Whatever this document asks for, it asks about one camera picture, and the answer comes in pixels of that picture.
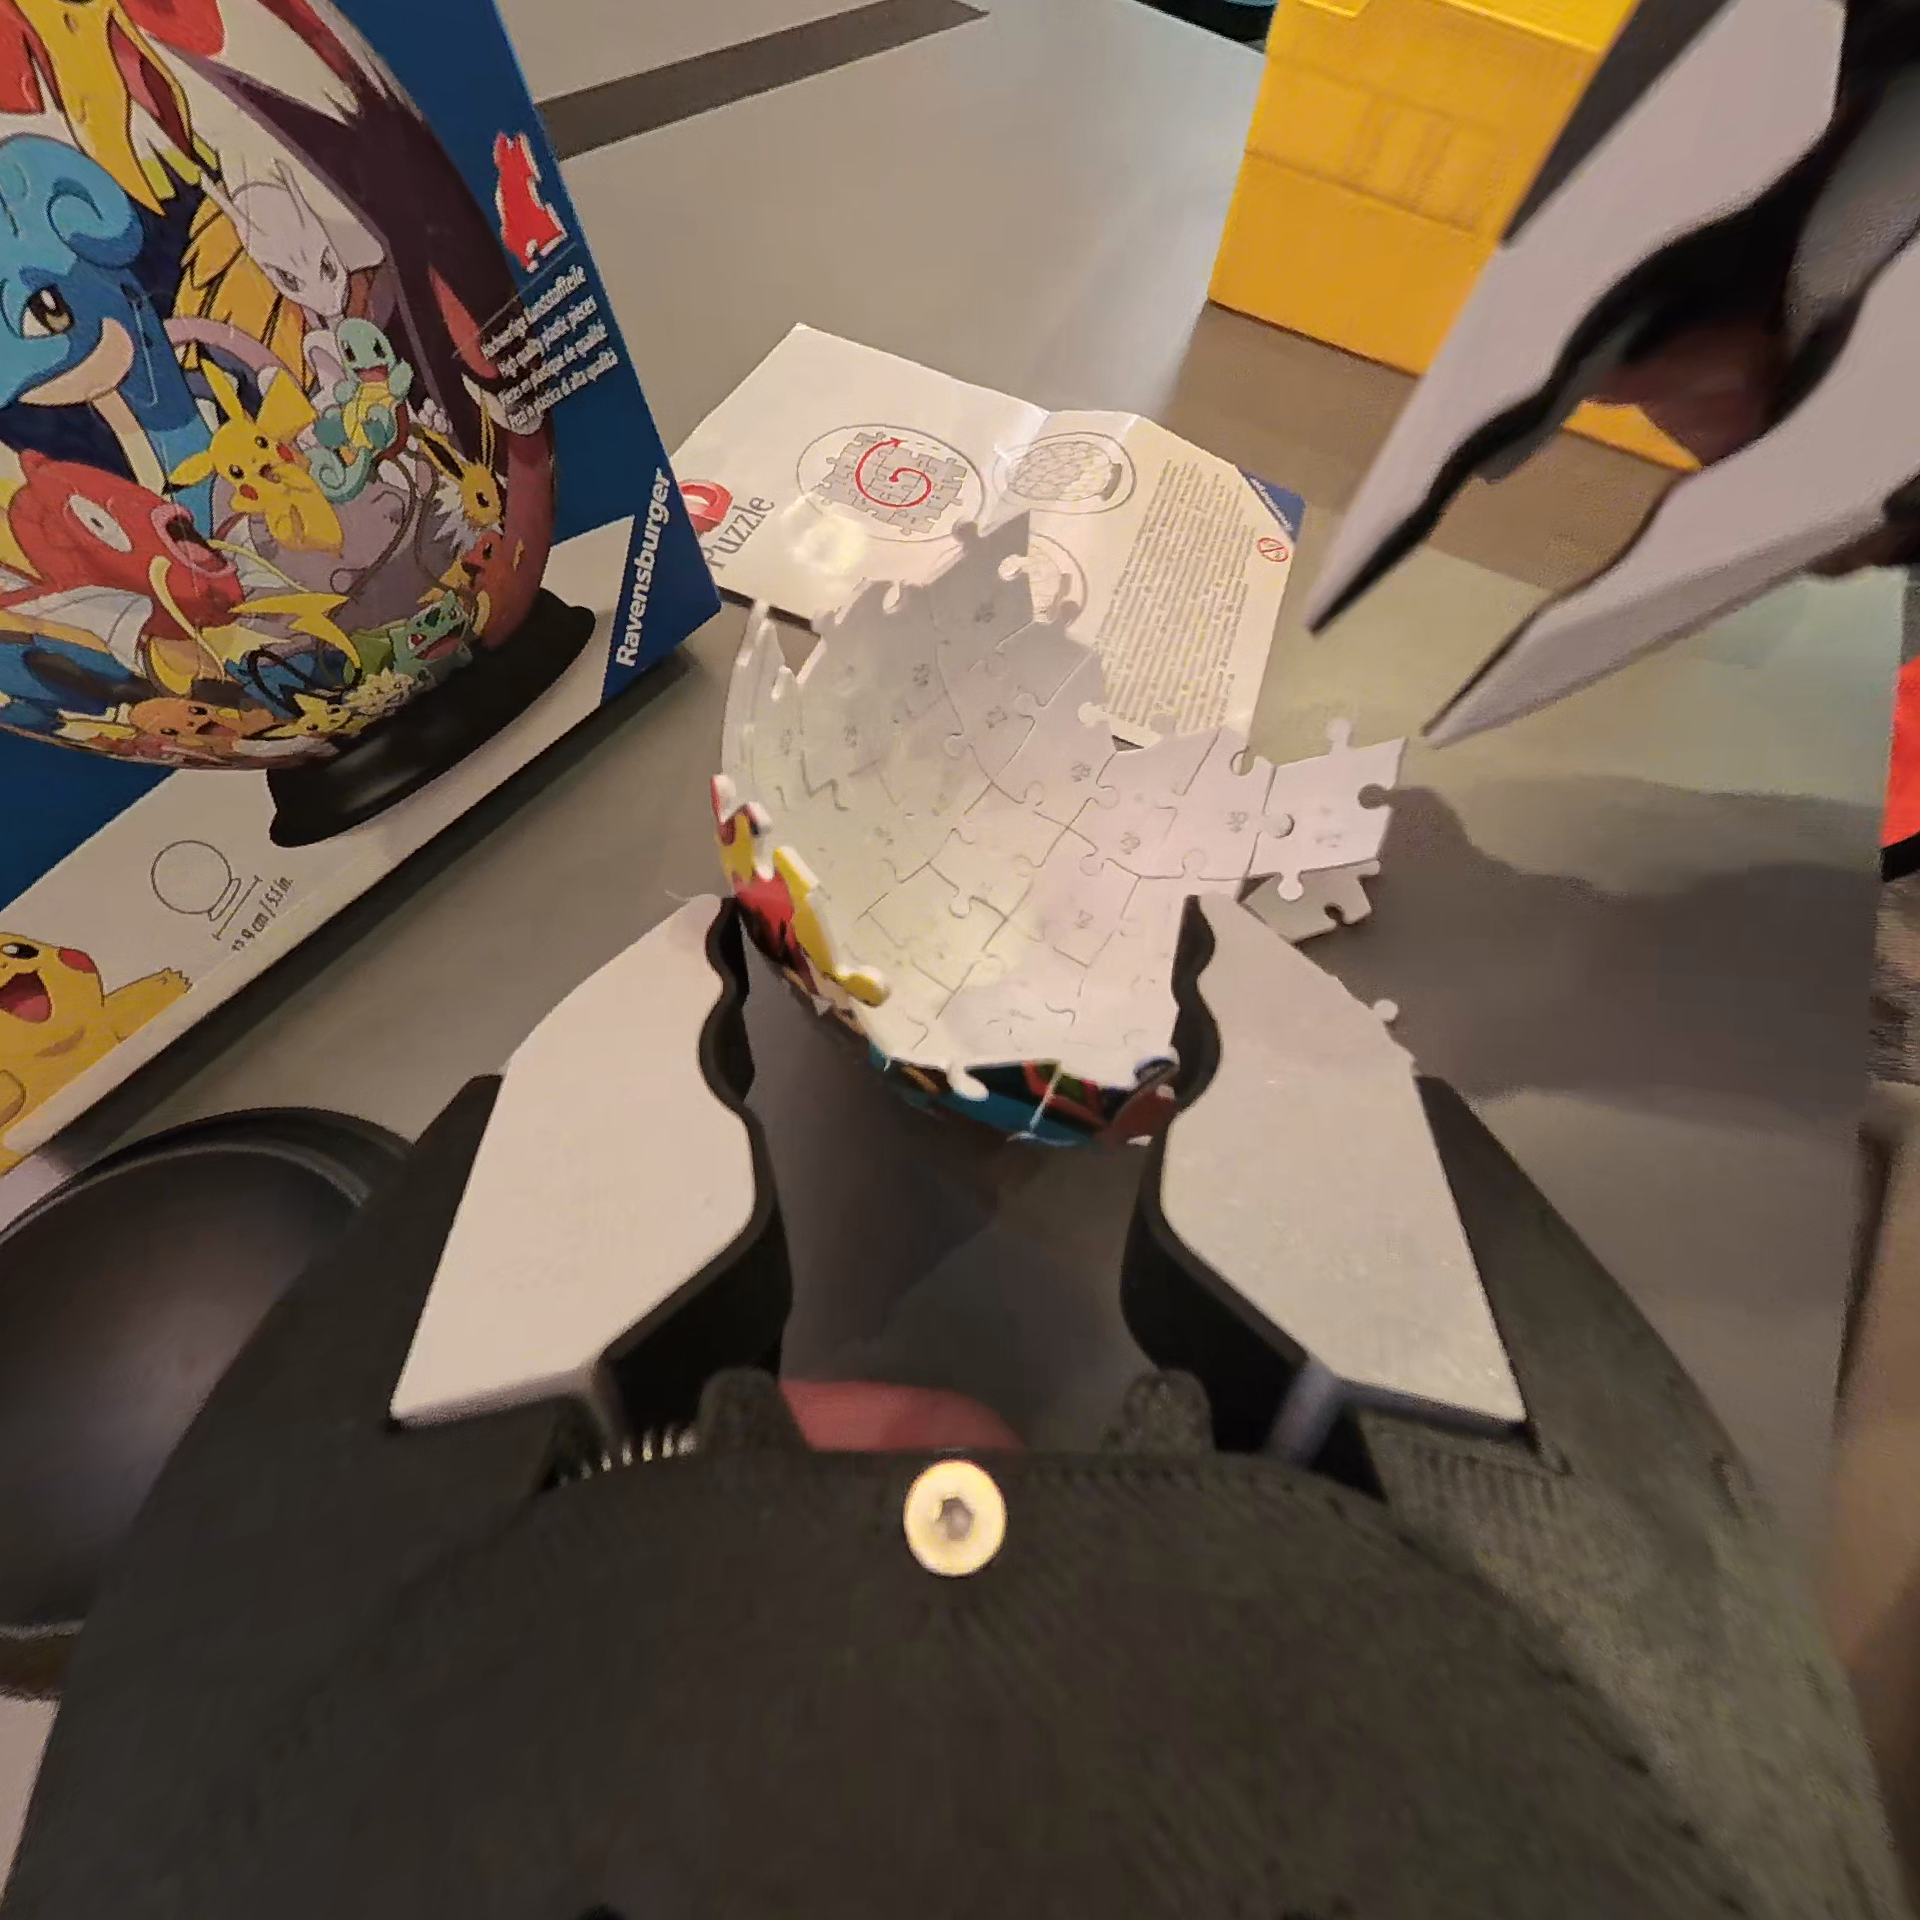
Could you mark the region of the yellow box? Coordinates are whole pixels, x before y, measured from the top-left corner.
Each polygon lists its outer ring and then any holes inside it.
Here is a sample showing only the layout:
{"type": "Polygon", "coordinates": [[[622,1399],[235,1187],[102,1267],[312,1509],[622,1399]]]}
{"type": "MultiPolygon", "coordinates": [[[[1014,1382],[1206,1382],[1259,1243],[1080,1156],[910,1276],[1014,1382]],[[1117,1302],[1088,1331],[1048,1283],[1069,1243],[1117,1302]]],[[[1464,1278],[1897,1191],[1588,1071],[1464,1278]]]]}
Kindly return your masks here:
{"type": "Polygon", "coordinates": [[[1279,2],[1209,300],[1419,376],[1629,2],[1279,2]]]}

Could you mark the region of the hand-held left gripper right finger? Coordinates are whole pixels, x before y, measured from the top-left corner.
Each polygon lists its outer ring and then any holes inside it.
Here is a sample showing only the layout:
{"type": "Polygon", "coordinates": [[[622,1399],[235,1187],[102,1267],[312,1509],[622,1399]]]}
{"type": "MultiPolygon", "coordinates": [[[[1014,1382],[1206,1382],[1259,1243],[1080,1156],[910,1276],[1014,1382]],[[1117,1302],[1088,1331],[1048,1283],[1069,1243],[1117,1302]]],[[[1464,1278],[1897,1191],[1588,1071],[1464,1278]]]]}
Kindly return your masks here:
{"type": "Polygon", "coordinates": [[[1141,1354],[1221,1448],[1321,1448],[1382,1411],[1507,1435],[1525,1399],[1421,1079],[1388,1022],[1238,903],[1183,903],[1172,1116],[1120,1267],[1141,1354]]]}

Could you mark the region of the black ball stand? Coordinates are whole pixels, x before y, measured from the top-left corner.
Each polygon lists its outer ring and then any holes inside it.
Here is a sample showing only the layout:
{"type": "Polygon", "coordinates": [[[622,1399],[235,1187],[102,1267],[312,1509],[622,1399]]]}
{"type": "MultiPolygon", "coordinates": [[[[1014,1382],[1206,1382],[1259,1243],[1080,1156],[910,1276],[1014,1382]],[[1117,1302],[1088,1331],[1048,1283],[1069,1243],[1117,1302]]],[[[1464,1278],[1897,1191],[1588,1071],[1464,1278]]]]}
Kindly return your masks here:
{"type": "Polygon", "coordinates": [[[4,1228],[4,1666],[63,1654],[212,1386],[408,1152],[336,1110],[240,1110],[123,1144],[4,1228]]]}

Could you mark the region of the partly built puzzle ball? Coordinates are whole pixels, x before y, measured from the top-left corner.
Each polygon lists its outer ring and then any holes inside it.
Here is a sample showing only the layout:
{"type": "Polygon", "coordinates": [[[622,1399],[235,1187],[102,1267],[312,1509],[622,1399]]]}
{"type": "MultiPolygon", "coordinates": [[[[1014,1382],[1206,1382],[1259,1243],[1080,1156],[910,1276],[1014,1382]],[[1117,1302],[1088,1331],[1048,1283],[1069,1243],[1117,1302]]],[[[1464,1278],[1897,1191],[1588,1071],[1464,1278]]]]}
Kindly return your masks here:
{"type": "Polygon", "coordinates": [[[1299,903],[1374,870],[1405,741],[1291,762],[1231,727],[1117,741],[1027,517],[957,528],[924,583],[864,583],[791,664],[733,660],[711,810],[789,989],[905,1102],[1035,1144],[1145,1144],[1172,1116],[1189,900],[1299,903]]]}

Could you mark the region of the white puzzle piece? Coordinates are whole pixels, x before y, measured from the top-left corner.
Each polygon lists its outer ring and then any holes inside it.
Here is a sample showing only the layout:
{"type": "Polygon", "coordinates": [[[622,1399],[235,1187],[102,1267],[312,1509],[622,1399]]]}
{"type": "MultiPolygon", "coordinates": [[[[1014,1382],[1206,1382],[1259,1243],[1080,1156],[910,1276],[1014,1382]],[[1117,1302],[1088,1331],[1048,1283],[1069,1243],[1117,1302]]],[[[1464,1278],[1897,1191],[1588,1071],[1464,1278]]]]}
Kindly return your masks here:
{"type": "Polygon", "coordinates": [[[1369,882],[1380,872],[1379,861],[1310,870],[1300,892],[1287,895],[1279,877],[1265,877],[1238,900],[1246,911],[1277,933],[1287,944],[1305,944],[1337,927],[1351,927],[1371,917],[1369,882]]]}

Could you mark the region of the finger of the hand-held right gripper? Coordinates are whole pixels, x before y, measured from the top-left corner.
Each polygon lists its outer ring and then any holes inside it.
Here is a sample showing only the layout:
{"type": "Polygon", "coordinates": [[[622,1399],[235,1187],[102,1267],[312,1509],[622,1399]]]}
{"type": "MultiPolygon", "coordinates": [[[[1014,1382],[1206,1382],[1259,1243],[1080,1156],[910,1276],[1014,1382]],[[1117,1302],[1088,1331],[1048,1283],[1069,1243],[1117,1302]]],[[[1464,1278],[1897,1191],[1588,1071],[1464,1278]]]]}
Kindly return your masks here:
{"type": "MultiPolygon", "coordinates": [[[[1601,372],[1718,298],[1768,306],[1788,350],[1764,437],[1806,397],[1876,279],[1876,115],[1847,111],[1750,203],[1668,242],[1569,230],[1502,246],[1367,471],[1305,612],[1321,630],[1419,547],[1475,475],[1523,464],[1601,372]]],[[[1703,464],[1696,474],[1739,453],[1703,464]]]]}
{"type": "Polygon", "coordinates": [[[1813,391],[1764,437],[1673,486],[1605,571],[1529,614],[1425,727],[1500,728],[1713,624],[1909,515],[1917,279],[1878,277],[1813,391]]]}

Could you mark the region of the blue puzzle box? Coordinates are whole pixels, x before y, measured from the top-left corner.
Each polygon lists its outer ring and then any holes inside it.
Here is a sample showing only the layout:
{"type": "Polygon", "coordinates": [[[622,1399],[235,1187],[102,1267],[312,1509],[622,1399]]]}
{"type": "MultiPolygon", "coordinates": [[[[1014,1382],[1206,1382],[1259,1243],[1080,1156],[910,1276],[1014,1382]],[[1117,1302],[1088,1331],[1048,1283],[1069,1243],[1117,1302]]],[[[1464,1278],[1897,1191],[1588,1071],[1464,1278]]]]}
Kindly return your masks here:
{"type": "Polygon", "coordinates": [[[717,611],[499,5],[3,5],[4,1173],[717,611]]]}

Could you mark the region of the white instruction leaflet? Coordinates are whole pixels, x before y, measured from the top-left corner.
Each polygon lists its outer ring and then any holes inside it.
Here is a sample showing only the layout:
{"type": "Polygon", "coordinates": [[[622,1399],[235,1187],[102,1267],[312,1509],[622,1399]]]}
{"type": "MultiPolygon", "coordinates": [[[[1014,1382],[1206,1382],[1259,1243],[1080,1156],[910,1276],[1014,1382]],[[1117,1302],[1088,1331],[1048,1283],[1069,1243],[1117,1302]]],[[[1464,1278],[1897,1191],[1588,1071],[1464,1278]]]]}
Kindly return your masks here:
{"type": "Polygon", "coordinates": [[[1035,611],[1075,607],[1116,733],[1253,731],[1305,502],[1163,424],[1046,411],[798,324],[671,458],[711,576],[813,621],[1027,520],[1035,611]]]}

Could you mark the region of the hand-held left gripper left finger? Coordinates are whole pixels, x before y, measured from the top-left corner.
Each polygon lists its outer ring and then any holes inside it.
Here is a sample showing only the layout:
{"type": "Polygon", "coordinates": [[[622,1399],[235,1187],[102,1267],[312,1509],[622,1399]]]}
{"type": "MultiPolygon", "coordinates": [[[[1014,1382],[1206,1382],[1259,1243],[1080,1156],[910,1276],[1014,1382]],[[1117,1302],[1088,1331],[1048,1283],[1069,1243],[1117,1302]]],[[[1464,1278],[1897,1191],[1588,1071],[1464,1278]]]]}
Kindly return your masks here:
{"type": "Polygon", "coordinates": [[[772,1364],[791,1307],[749,1110],[736,904],[697,895],[516,1045],[438,1252],[391,1415],[541,1400],[691,1423],[709,1380],[772,1364]]]}

